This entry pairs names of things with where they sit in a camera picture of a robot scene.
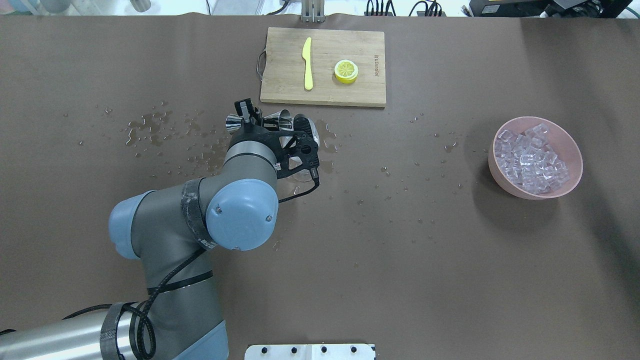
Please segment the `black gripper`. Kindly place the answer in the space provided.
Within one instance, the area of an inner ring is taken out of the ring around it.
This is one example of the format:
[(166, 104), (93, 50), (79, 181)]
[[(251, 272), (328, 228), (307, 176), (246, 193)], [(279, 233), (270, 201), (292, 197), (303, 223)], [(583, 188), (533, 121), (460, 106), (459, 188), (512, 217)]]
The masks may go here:
[[(235, 101), (234, 107), (242, 118), (242, 128), (231, 134), (229, 158), (258, 157), (274, 168), (278, 179), (290, 177), (301, 170), (309, 170), (312, 179), (318, 179), (318, 147), (306, 120), (302, 130), (269, 131), (255, 125), (257, 113), (251, 98)], [(291, 168), (291, 157), (300, 157), (302, 165)]]

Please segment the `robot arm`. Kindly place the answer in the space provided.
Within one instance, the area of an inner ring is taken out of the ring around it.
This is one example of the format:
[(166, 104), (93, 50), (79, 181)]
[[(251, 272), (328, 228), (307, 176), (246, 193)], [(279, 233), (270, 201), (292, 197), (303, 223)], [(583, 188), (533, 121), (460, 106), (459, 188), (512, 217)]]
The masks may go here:
[(279, 179), (307, 173), (320, 185), (319, 139), (304, 114), (263, 116), (243, 99), (226, 117), (231, 139), (221, 172), (118, 203), (109, 235), (139, 260), (146, 301), (101, 304), (62, 321), (1, 333), (3, 360), (226, 360), (229, 340), (206, 251), (249, 251), (277, 223)]

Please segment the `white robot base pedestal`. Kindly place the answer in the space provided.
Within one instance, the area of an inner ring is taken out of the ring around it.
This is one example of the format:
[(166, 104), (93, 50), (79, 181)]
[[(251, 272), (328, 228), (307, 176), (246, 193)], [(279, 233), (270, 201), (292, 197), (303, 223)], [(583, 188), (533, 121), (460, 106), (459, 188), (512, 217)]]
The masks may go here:
[(375, 360), (375, 346), (366, 343), (254, 344), (245, 360)]

